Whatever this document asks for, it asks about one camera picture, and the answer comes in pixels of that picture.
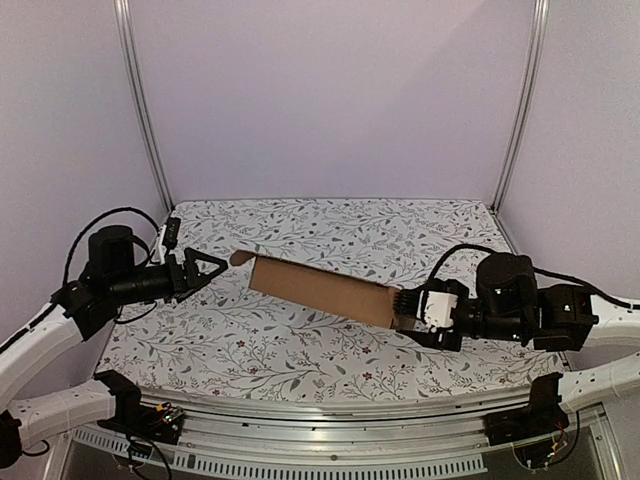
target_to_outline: leaf pattern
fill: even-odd
[[[222,258],[248,249],[400,287],[421,283],[458,243],[507,249],[474,201],[205,201],[182,203],[174,215],[182,220],[178,257],[187,246]],[[473,289],[482,257],[459,252],[440,275]],[[150,388],[292,402],[461,395],[563,369],[557,355],[516,343],[469,340],[460,353],[428,350],[394,331],[251,291],[251,268],[231,268],[185,302],[117,326],[98,368]]]

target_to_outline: metal frame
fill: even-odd
[[[163,445],[163,451],[173,469],[216,478],[458,478],[486,471],[483,454],[511,448],[510,444],[488,445],[481,432],[484,412],[479,411],[402,421],[354,421],[338,416],[319,422],[315,418],[292,420],[286,415],[247,418],[226,408],[218,411],[217,406],[208,407],[207,412],[199,408],[187,407],[180,443]],[[581,421],[585,430],[592,431],[605,478],[622,478],[602,407],[585,410]],[[76,429],[73,439],[118,456],[125,455],[128,445],[124,436],[95,426]],[[161,466],[155,456],[146,460]]]
[[[533,15],[533,28],[531,30],[531,40],[529,43],[529,56],[527,58],[524,82],[522,85],[522,92],[520,94],[520,102],[518,104],[518,112],[516,114],[513,129],[511,130],[507,154],[504,159],[504,163],[502,164],[502,170],[500,171],[500,177],[498,179],[498,186],[496,187],[490,206],[490,210],[495,215],[500,213],[500,209],[504,204],[507,191],[509,190],[511,177],[513,176],[513,170],[518,159],[518,152],[520,150],[520,144],[522,143],[522,137],[524,136],[527,117],[529,116],[529,110],[531,107],[531,100],[533,99],[533,91],[538,74],[540,56],[542,55],[544,36],[547,29],[548,13],[549,0],[536,0]]]
[[[147,158],[151,173],[160,195],[160,201],[166,213],[169,213],[175,207],[171,191],[169,190],[169,182],[162,166],[160,159],[160,151],[156,142],[156,136],[153,132],[151,116],[149,115],[149,107],[142,87],[142,75],[140,72],[140,64],[138,63],[138,54],[136,52],[135,41],[133,37],[133,25],[131,22],[131,13],[129,11],[129,0],[115,0],[116,21],[118,23],[118,31],[120,32],[120,43],[122,45],[122,53],[124,55],[124,63],[129,77],[129,85],[133,96],[133,103],[140,124],[140,132],[147,151]]]
[[[64,471],[64,465],[69,455],[72,440],[71,433],[63,433],[49,440],[51,443],[51,452],[47,458],[42,480],[60,480],[62,478],[62,472]]]
[[[149,165],[162,204],[165,210],[170,212],[174,202],[143,90],[129,0],[114,1],[125,66]],[[490,205],[496,225],[512,251],[517,251],[517,248],[504,228],[499,213],[517,162],[533,99],[548,9],[549,0],[535,0],[529,51],[517,114]],[[335,467],[338,470],[354,466],[361,469],[362,465],[370,464],[373,467],[384,464],[396,468],[402,465],[415,465],[416,462],[424,462],[425,459],[439,461],[465,455],[470,458],[489,450],[486,437],[481,433],[480,418],[487,411],[524,404],[527,397],[527,389],[521,388],[470,394],[460,399],[377,405],[318,406],[211,399],[176,392],[144,390],[144,400],[149,404],[171,400],[186,406],[189,411],[183,437],[185,443],[177,447],[174,456],[175,466],[187,471],[193,471],[195,462],[190,457],[194,455],[202,457],[198,457],[198,462],[195,464],[208,465],[209,469],[212,468],[212,462],[218,460],[219,463],[226,461],[229,465],[231,461],[243,464],[244,467],[252,462],[258,465],[266,460],[272,465],[280,465],[287,469],[295,467],[296,470],[305,465],[318,464]],[[611,428],[606,419],[602,419],[604,410],[597,407],[589,412],[591,413],[584,415],[586,418],[583,421],[585,427],[588,425],[601,432],[596,435],[594,430],[594,438],[600,437],[600,448],[597,451],[600,458],[605,459],[603,470],[607,478],[620,478],[620,461]],[[86,429],[91,431],[97,427],[86,427]],[[102,447],[116,445],[117,434],[113,435],[113,442],[103,441]],[[64,450],[64,453],[61,451],[59,457],[64,458],[69,448],[69,437],[60,442],[62,442],[60,450]],[[59,478],[59,474],[55,476],[54,471],[60,472],[62,466],[55,465],[55,467],[48,467],[45,478]]]

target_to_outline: cardboard box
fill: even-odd
[[[376,327],[412,328],[394,318],[398,288],[244,250],[229,263],[240,266],[254,258],[252,290]]]

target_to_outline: wire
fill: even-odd
[[[433,280],[436,278],[436,275],[438,274],[438,270],[440,270],[440,268],[444,265],[444,263],[449,259],[449,257],[451,257],[451,255],[453,255],[454,253],[456,253],[459,250],[478,250],[480,252],[485,252],[485,253],[498,253],[496,250],[489,248],[489,247],[485,247],[484,245],[475,245],[472,243],[461,243],[459,245],[455,245],[453,247],[451,247],[449,250],[447,250],[436,262],[435,266],[433,267],[433,269],[431,270],[431,273],[429,274],[429,278],[427,279],[427,281]],[[534,267],[533,271],[535,273],[537,273],[538,275],[542,275],[544,277],[549,277],[549,278],[555,278],[557,280],[562,280],[564,282],[570,282],[570,283],[575,283],[576,285],[580,285],[582,287],[585,287],[586,289],[588,289],[591,293],[593,293],[594,295],[598,295],[599,297],[603,298],[604,300],[606,300],[607,302],[616,305],[618,307],[621,308],[626,308],[628,310],[640,310],[640,304],[638,305],[633,305],[631,303],[628,302],[624,302],[622,300],[619,300],[615,297],[612,297],[611,295],[609,295],[608,293],[604,292],[603,290],[601,290],[600,288],[596,287],[595,285],[587,282],[586,280],[582,280],[578,277],[573,277],[571,275],[565,275],[564,273],[557,273],[557,272],[551,272],[549,270],[544,270],[543,268],[538,268],[538,267]]]
[[[173,472],[171,471],[171,467],[169,466],[169,462],[167,461],[167,457],[165,457],[164,453],[162,453],[162,450],[160,450],[158,445],[156,445],[156,443],[153,440],[151,440],[148,437],[145,437],[144,435],[140,435],[139,433],[137,433],[134,430],[130,429],[126,425],[122,425],[121,423],[118,424],[118,427],[120,427],[122,430],[127,432],[127,440],[129,441],[130,444],[132,443],[131,438],[132,437],[137,437],[137,438],[143,440],[144,442],[147,442],[149,445],[151,445],[151,448],[153,448],[156,451],[156,453],[160,457],[160,460],[162,460],[162,463],[164,464],[164,468],[165,468],[165,470],[167,472],[167,479],[166,480],[172,480],[173,479]],[[138,471],[138,467],[133,466],[133,453],[131,452],[131,445],[128,448],[128,456],[129,456],[129,468],[131,469],[131,471],[133,473],[135,473],[136,476],[138,476],[139,478],[142,478],[143,480],[151,480],[149,477],[145,477],[143,474],[141,474]]]
[[[96,218],[94,218],[93,220],[91,220],[89,222],[89,224],[84,227],[82,229],[82,231],[78,234],[78,236],[75,238],[75,240],[73,241],[73,244],[71,245],[71,249],[69,250],[69,254],[67,255],[67,261],[64,265],[64,275],[62,277],[62,287],[66,287],[67,284],[69,283],[69,270],[71,269],[71,260],[73,259],[73,255],[76,251],[76,248],[78,248],[78,244],[80,243],[80,240],[82,240],[82,238],[87,234],[87,232],[89,230],[91,230],[98,222],[100,222],[101,220],[111,216],[111,215],[115,215],[116,213],[121,213],[121,212],[131,212],[131,213],[135,213],[139,216],[141,216],[142,218],[144,218],[145,220],[147,220],[152,226],[153,228],[158,231],[158,224],[156,223],[156,221],[151,218],[151,216],[149,216],[149,214],[143,212],[142,210],[135,208],[135,207],[118,207],[118,208],[114,208],[112,210],[109,210],[107,212],[104,212],[101,215],[98,215]]]
[[[541,470],[541,469],[553,467],[562,462],[565,462],[578,446],[578,441],[580,439],[580,412],[579,411],[576,412],[576,435],[575,437],[573,437],[573,443],[571,444],[571,448],[561,459],[556,460],[554,462],[553,459],[556,457],[556,454],[558,453],[557,446],[560,443],[560,440],[566,436],[566,432],[564,428],[559,427],[559,429],[560,429],[560,436],[558,437],[558,440],[554,442],[554,446],[552,447],[553,455],[551,455],[550,459],[549,459],[549,455],[545,455],[544,457],[538,459],[535,463],[531,462],[531,467],[528,467],[527,465],[529,465],[529,463],[527,461],[527,458],[525,456],[520,457],[519,455],[520,449],[516,451],[516,448],[512,447],[513,456],[516,458],[516,460],[518,460],[518,463],[522,465],[522,467],[524,467],[526,470],[529,470],[529,471]],[[546,459],[549,459],[549,462],[545,464],[544,461]]]
[[[458,250],[465,250],[465,249],[466,250],[478,250],[478,251],[484,252],[484,253],[498,253],[493,248],[485,247],[483,245],[475,245],[475,244],[472,244],[472,243],[460,243],[458,245],[455,245],[454,247],[451,247],[446,252],[444,252],[444,254],[438,259],[438,261],[434,265],[433,269],[431,270],[431,273],[429,274],[429,278],[427,279],[427,281],[430,281],[430,280],[433,280],[433,279],[436,278],[436,275],[438,274],[438,270],[440,270],[440,268],[442,268],[442,266],[444,265],[444,262],[446,262],[451,255],[456,253]]]
[[[117,318],[120,317],[120,314],[118,314],[118,317],[113,321],[113,323],[115,323],[116,325],[127,325],[129,323],[137,322],[138,320],[146,317],[151,312],[153,312],[157,306],[158,306],[158,302],[154,301],[153,306],[149,310],[138,315],[137,317],[129,318],[128,320],[118,320]]]
[[[151,255],[153,255],[151,253],[151,250],[149,249],[149,245],[144,243],[144,241],[136,235],[127,235],[125,238],[127,240],[130,240],[131,243],[133,243],[134,245],[138,245],[140,248],[142,248],[142,250],[144,250],[144,253],[146,255],[145,259],[142,262],[140,262],[138,265],[136,265],[135,268],[146,267],[147,264],[151,262]]]
[[[618,307],[626,308],[628,310],[640,310],[640,305],[633,305],[631,303],[624,302],[624,301],[619,300],[619,299],[617,299],[615,297],[612,297],[608,293],[603,292],[601,289],[599,289],[595,285],[587,282],[586,280],[582,280],[582,279],[577,278],[577,277],[572,277],[571,275],[565,275],[564,273],[550,272],[548,270],[544,270],[542,268],[537,268],[537,267],[535,267],[533,270],[538,275],[542,275],[544,277],[555,278],[555,279],[558,279],[558,280],[575,283],[576,285],[580,285],[582,287],[585,287],[585,288],[589,289],[595,295],[598,295],[599,297],[602,297],[607,302],[612,303],[614,305],[617,305]]]
[[[51,450],[51,445],[49,445],[49,442],[47,442],[46,440],[42,440],[40,443],[44,443],[44,450],[35,453],[25,452],[23,450],[22,454],[25,457],[41,457],[42,455],[46,455],[47,453],[49,453],[49,450]]]
[[[565,456],[563,456],[560,460],[556,460],[555,462],[550,463],[549,466],[558,465],[566,461],[578,446],[579,439],[580,439],[580,411],[577,411],[576,412],[576,436],[573,437],[573,444],[571,445],[571,448],[569,449],[569,451],[566,453]]]

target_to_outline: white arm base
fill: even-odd
[[[38,315],[49,306],[46,304]],[[0,355],[0,413],[40,370],[82,342],[78,327],[72,318],[65,317],[64,312],[64,308],[57,305],[34,328],[28,327],[31,321],[27,323],[23,328],[28,332]]]
[[[640,347],[640,311],[627,310],[603,298],[591,296],[591,310],[599,322],[594,325],[585,347],[596,345],[631,345]],[[640,389],[640,353],[580,372],[565,373],[560,379],[558,393],[560,408],[576,412],[581,408],[622,397]]]
[[[7,408],[19,427],[22,449],[58,433],[96,420],[107,420],[116,414],[116,397],[97,380],[29,400],[16,400]]]
[[[424,309],[425,318],[422,318],[422,304],[425,301],[427,302]],[[451,328],[453,327],[451,311],[457,304],[457,295],[443,292],[421,292],[416,317],[423,320],[430,329]]]
[[[160,231],[158,232],[158,236],[156,237],[156,245],[155,245],[156,261],[160,265],[165,264],[166,248],[164,247],[164,245],[162,245],[162,241],[164,240],[164,235],[166,233],[167,233],[167,225],[164,224],[162,227],[160,227]]]
[[[637,303],[635,300],[624,300]],[[599,322],[594,325],[584,343],[585,347],[596,345],[630,345],[640,347],[640,310],[627,310],[591,296],[591,311]]]

